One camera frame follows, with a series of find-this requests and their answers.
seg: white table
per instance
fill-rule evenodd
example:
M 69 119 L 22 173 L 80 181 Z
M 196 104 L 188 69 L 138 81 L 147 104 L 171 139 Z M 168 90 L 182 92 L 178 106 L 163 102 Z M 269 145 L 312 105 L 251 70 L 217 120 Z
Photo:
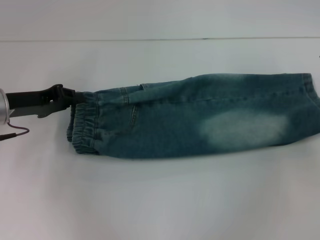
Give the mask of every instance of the white table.
M 207 73 L 312 73 L 320 39 L 0 43 L 7 93 L 77 91 Z M 1 240 L 314 240 L 320 137 L 242 153 L 130 161 L 78 155 L 69 110 L 12 118 L 0 143 Z M 2 126 L 1 133 L 12 129 Z

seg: metal cylinder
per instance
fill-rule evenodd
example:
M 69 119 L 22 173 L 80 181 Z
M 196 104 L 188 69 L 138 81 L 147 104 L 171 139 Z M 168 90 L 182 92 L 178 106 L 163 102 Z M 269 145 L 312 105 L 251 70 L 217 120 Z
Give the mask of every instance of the metal cylinder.
M 0 125 L 6 124 L 9 121 L 10 108 L 7 95 L 0 88 Z

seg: white surface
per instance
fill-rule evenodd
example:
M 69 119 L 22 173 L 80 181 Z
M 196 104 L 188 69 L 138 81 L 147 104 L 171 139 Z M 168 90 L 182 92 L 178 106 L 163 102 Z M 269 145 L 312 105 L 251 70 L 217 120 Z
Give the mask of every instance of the white surface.
M 320 37 L 319 0 L 1 0 L 0 40 Z
M 7 93 L 77 91 L 208 73 L 312 73 L 320 40 L 0 43 Z M 77 155 L 68 110 L 12 118 L 0 143 L 1 240 L 315 240 L 320 136 L 283 147 L 185 159 Z M 6 126 L 2 134 L 11 133 Z

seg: pocket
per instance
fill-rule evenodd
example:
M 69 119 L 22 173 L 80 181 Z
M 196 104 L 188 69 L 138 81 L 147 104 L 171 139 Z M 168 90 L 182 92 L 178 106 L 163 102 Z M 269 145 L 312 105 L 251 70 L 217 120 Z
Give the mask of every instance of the pocket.
M 137 121 L 138 106 L 105 105 L 99 109 L 97 128 L 105 135 L 117 135 L 130 132 Z

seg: jeans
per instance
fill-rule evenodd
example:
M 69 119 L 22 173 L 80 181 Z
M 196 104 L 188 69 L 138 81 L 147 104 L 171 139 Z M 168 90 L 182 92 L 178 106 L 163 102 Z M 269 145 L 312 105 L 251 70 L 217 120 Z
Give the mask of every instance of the jeans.
M 320 133 L 312 76 L 207 74 L 84 92 L 67 139 L 79 154 L 172 158 L 294 143 Z

